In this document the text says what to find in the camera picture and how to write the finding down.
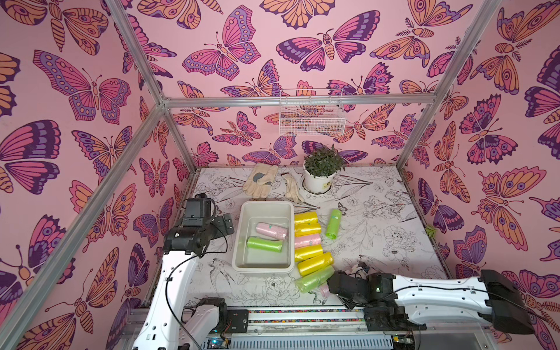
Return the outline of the green bag roll bottom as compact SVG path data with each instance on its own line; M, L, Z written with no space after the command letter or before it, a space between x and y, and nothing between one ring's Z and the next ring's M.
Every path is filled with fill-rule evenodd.
M320 285L325 284L334 273L334 267L332 267L332 265L328 265L319 271L315 271L296 280L295 285L301 293L308 293L318 288Z

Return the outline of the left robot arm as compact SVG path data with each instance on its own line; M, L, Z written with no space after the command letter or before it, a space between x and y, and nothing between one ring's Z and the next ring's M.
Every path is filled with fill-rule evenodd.
M201 349L211 333L230 325L224 299L199 301L188 321L183 312L189 285L209 242L235 233L230 214L187 219L188 226L173 227L163 245L163 263L156 292L133 349Z

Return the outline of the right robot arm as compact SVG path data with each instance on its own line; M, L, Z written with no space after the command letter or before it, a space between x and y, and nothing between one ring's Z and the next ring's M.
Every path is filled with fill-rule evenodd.
M463 279L417 279L336 272L329 291L347 309L361 308L369 331L426 330L435 324L477 324L532 335L534 317L512 281L493 270Z

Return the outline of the pink bag roll bottom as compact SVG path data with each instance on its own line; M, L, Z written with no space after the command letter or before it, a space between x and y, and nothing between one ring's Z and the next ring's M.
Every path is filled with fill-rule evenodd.
M328 284L324 283L318 287L319 293L324 299L328 299L330 297L330 290Z

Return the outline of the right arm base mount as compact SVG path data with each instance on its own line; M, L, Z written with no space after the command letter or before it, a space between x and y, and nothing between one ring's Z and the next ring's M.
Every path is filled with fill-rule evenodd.
M401 332L427 329L426 325L417 325L408 319L402 306L376 306L363 309L367 330L370 332Z

